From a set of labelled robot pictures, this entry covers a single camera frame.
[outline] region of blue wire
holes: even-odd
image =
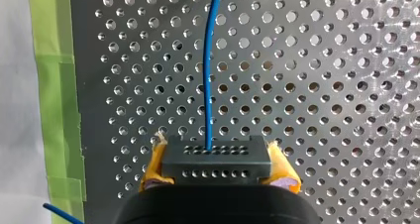
[[[213,124],[211,123],[211,86],[210,86],[210,53],[212,48],[212,37],[214,24],[216,21],[217,11],[219,9],[220,0],[211,0],[209,17],[207,19],[206,34],[204,39],[204,64],[203,64],[203,85],[204,85],[204,106],[206,121],[206,150],[212,150]]]
[[[63,219],[67,220],[68,222],[72,224],[83,224],[83,222],[79,221],[75,217],[70,216],[68,213],[64,212],[63,210],[55,206],[52,206],[51,204],[44,203],[43,208],[55,213],[56,215],[62,217]]]

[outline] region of perforated metal sheet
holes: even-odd
[[[210,0],[71,0],[88,223],[154,133],[203,139]],[[420,0],[222,0],[214,137],[277,140],[324,223],[420,223]]]

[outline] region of black device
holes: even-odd
[[[131,197],[116,224],[319,224],[302,197],[269,185],[162,185]]]

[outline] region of hole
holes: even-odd
[[[289,11],[286,14],[286,19],[289,23],[293,23],[294,21],[296,21],[297,17],[298,17],[298,15],[297,15],[297,12],[295,12],[295,11]]]
[[[242,127],[241,128],[241,134],[243,136],[248,136],[250,134],[250,128],[249,127]]]
[[[285,127],[284,128],[284,135],[292,136],[294,134],[294,129],[292,127]]]
[[[358,114],[363,114],[367,111],[367,108],[363,104],[359,104],[356,106],[356,112]]]
[[[240,64],[241,71],[247,71],[250,68],[250,64],[247,61],[242,61]]]
[[[271,23],[273,19],[274,19],[274,16],[270,12],[265,12],[262,14],[262,21],[265,24]]]
[[[266,126],[266,127],[263,127],[263,128],[262,128],[262,134],[263,134],[264,136],[271,135],[271,132],[272,132],[272,129],[271,129],[271,127],[269,127],[269,126]]]
[[[343,88],[344,88],[344,84],[343,84],[342,82],[335,82],[335,83],[333,84],[333,90],[334,90],[335,92],[340,92],[340,91],[342,91],[342,90],[343,90]]]
[[[319,90],[319,84],[316,82],[312,82],[309,84],[309,91],[310,92],[317,92]]]
[[[263,64],[262,64],[262,69],[263,70],[266,70],[266,71],[268,71],[268,70],[272,70],[272,62],[271,61],[265,61]]]
[[[314,10],[311,13],[311,18],[314,22],[320,21],[324,17],[324,13],[321,10]]]
[[[339,136],[340,133],[341,133],[341,129],[339,127],[337,127],[337,126],[332,127],[331,130],[330,130],[330,134],[333,137]]]
[[[318,130],[315,127],[309,127],[306,131],[308,136],[315,136],[318,133]]]
[[[364,19],[369,19],[369,18],[373,17],[373,9],[372,8],[362,9],[362,17]]]
[[[242,84],[242,85],[241,85],[241,87],[240,87],[240,91],[241,91],[242,93],[247,93],[247,92],[249,92],[249,91],[250,91],[250,86],[244,83],[244,84]]]
[[[159,20],[158,18],[152,17],[149,19],[149,26],[153,29],[157,28],[159,25]]]
[[[246,13],[242,13],[239,16],[239,23],[242,25],[248,24],[250,22],[250,16]]]

